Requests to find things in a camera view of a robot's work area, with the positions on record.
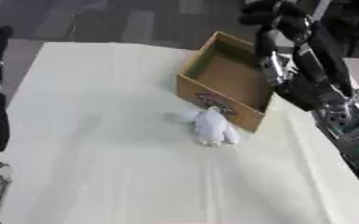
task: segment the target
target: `white plush toy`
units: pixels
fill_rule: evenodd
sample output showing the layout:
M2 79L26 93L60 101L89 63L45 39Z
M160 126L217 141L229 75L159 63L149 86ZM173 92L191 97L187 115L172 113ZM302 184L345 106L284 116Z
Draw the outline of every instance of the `white plush toy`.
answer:
M202 145L219 146L223 141L238 144L239 136L233 125L220 113L218 107L210 107L187 115Z

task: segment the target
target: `gray carpet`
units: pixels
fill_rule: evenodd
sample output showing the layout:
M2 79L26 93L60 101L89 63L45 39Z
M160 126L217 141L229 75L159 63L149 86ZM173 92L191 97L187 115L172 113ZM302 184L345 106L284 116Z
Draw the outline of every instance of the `gray carpet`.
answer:
M197 49L215 31L253 40L241 0L0 0L15 39L125 42Z

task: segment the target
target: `table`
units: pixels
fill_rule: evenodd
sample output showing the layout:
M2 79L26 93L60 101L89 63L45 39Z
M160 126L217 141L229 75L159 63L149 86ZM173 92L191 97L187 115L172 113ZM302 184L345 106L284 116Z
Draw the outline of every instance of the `table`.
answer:
M199 146L175 116L195 52L47 43L9 107L3 223L359 223L359 182L313 119L273 97L236 146Z

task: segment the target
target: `cardboard box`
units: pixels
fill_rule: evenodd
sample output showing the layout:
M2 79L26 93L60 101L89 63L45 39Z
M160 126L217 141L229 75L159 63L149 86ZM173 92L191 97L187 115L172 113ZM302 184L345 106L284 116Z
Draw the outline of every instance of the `cardboard box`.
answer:
M232 123L256 131L272 89L261 74L253 45L217 32L177 76L180 98L218 106Z

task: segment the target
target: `plush toy ear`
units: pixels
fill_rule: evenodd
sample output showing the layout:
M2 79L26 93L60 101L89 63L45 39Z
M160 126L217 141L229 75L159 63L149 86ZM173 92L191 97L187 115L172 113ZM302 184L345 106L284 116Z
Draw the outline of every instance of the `plush toy ear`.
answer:
M239 135L230 122L227 122L227 128L223 131L224 139L229 144L239 144Z
M187 111L181 113L179 119L182 123L193 123L201 112L203 112L203 110Z

